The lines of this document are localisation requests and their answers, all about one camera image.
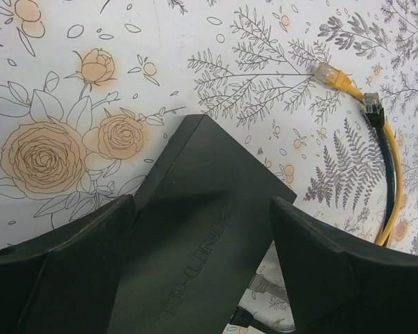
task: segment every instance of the yellow cable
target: yellow cable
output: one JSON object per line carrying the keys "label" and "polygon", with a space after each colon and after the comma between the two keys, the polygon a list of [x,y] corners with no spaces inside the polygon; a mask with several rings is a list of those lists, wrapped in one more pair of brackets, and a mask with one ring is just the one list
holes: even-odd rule
{"label": "yellow cable", "polygon": [[[353,97],[358,99],[360,102],[364,102],[363,94],[352,85],[350,78],[347,75],[337,70],[336,68],[328,65],[327,63],[321,63],[318,67],[316,73],[316,78],[320,79],[323,83],[351,94]],[[396,219],[399,215],[399,210],[401,208],[401,198],[403,197],[403,171],[401,168],[401,158],[399,157],[398,145],[396,144],[395,135],[390,127],[389,123],[385,122],[384,127],[385,136],[390,144],[390,150],[392,151],[392,156],[394,160],[395,174],[396,174],[396,197],[394,208],[392,214],[385,226],[385,229],[382,231],[381,235],[376,240],[377,245],[383,245],[384,242],[390,235],[392,228],[395,225]]]}

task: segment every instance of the cable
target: cable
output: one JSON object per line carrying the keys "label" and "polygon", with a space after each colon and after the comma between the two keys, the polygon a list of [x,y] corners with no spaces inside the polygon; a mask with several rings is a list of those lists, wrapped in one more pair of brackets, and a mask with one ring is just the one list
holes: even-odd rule
{"label": "cable", "polygon": [[[337,90],[347,92],[351,94],[353,97],[355,97],[357,100],[359,100],[361,103],[368,105],[367,104],[368,101],[364,101],[364,95],[361,92],[359,92],[359,90],[351,84],[351,80],[347,77],[347,75],[344,72],[339,71],[336,68],[323,62],[319,65],[315,76],[317,79],[321,80],[323,83],[330,85],[336,88]],[[380,105],[378,101],[377,93],[370,94],[370,99],[373,99],[373,102],[371,102],[372,106],[375,106],[377,104]],[[403,196],[403,171],[401,168],[401,159],[399,157],[398,146],[396,144],[396,140],[395,140],[395,136],[392,131],[392,128],[389,126],[389,123],[385,122],[383,110],[384,109],[382,107],[380,107],[380,109],[374,108],[373,110],[370,110],[370,113],[368,110],[366,114],[367,117],[372,116],[375,122],[379,122],[379,127],[382,126],[385,136],[387,137],[387,140],[389,141],[390,150],[392,151],[393,162],[394,162],[395,173],[396,173],[396,196],[395,196],[395,203],[394,203],[394,207],[392,210],[392,214],[390,214],[387,225],[385,226],[381,235],[378,237],[378,239],[375,242],[377,245],[380,245],[380,246],[382,246],[385,243],[390,232],[392,231],[392,228],[395,225],[395,221],[398,218],[399,210],[401,207],[401,198]]]}
{"label": "cable", "polygon": [[254,319],[254,316],[251,312],[248,310],[242,308],[241,306],[238,306],[235,309],[234,314],[231,317],[231,320],[229,321],[231,325],[240,326],[244,328],[253,327],[265,334],[280,334],[280,333],[293,333],[296,334],[297,332],[294,329],[294,326],[291,326],[291,329],[289,331],[283,330],[283,331],[277,331],[263,323],[261,323],[258,320]]}
{"label": "cable", "polygon": [[401,158],[399,157],[398,152],[398,145],[396,144],[395,135],[390,127],[389,123],[384,124],[384,133],[387,137],[390,149],[392,150],[393,160],[395,165],[395,173],[396,173],[396,197],[395,197],[395,205],[390,215],[390,219],[387,223],[387,226],[382,231],[382,234],[376,240],[377,245],[383,245],[387,238],[389,237],[392,228],[395,225],[396,219],[398,218],[399,210],[401,208],[401,198],[403,197],[403,169],[401,167]]}
{"label": "cable", "polygon": [[277,289],[270,281],[266,280],[263,275],[255,274],[252,278],[248,289],[258,292],[259,294],[264,294],[265,292],[268,292],[277,298],[281,299],[282,301],[286,302],[287,304],[290,303],[288,300],[288,295],[285,293],[285,291],[282,291],[280,289]]}
{"label": "cable", "polygon": [[389,146],[387,144],[387,137],[385,136],[384,130],[382,127],[376,127],[376,135],[378,136],[379,146],[381,148],[382,158],[384,159],[385,165],[385,180],[387,182],[387,203],[385,205],[385,217],[384,223],[382,225],[381,232],[387,226],[390,216],[393,212],[393,206],[395,201],[395,178],[394,178],[394,169],[393,161],[390,155]]}

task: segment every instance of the floral tablecloth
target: floral tablecloth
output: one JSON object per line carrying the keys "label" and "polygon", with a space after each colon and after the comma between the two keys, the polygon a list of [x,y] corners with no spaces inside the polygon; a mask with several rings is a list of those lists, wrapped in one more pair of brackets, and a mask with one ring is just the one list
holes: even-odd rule
{"label": "floral tablecloth", "polygon": [[[382,156],[355,101],[313,78],[320,61],[380,94],[405,178],[389,246],[418,255],[418,0],[0,0],[0,248],[134,193],[189,113],[298,207],[374,241]],[[273,245],[258,272],[284,289]],[[241,304],[293,321],[269,294]]]}

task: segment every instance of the black cable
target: black cable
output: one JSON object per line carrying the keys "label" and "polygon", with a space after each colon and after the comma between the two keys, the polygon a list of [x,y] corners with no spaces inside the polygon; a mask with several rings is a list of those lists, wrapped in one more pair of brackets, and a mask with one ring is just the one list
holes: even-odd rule
{"label": "black cable", "polygon": [[[384,224],[381,230],[385,229],[387,222],[392,215],[393,206],[395,203],[395,177],[394,177],[394,167],[392,161],[392,155],[390,153],[389,146],[387,144],[387,138],[385,136],[382,127],[375,127],[376,134],[378,135],[378,142],[382,152],[382,158],[384,159],[385,165],[385,180],[387,182],[387,204],[385,210]],[[388,238],[384,242],[384,246],[387,245]]]}
{"label": "black cable", "polygon": [[238,306],[237,309],[235,310],[229,323],[231,325],[245,327],[245,328],[248,328],[251,326],[265,334],[282,334],[282,333],[296,334],[296,331],[279,332],[269,326],[266,326],[260,321],[255,320],[251,312],[249,312],[248,310],[244,308],[241,308],[240,306]]}

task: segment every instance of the table surface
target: table surface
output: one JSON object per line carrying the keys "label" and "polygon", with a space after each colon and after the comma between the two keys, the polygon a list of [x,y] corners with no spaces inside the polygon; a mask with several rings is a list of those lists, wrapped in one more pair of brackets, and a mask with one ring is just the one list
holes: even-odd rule
{"label": "table surface", "polygon": [[[374,241],[382,156],[357,103],[314,80],[319,61],[380,94],[405,178],[389,246],[418,255],[418,0],[0,0],[0,249],[134,193],[201,112],[299,208]],[[284,289],[273,245],[258,272]],[[240,303],[293,322],[269,294]]]}

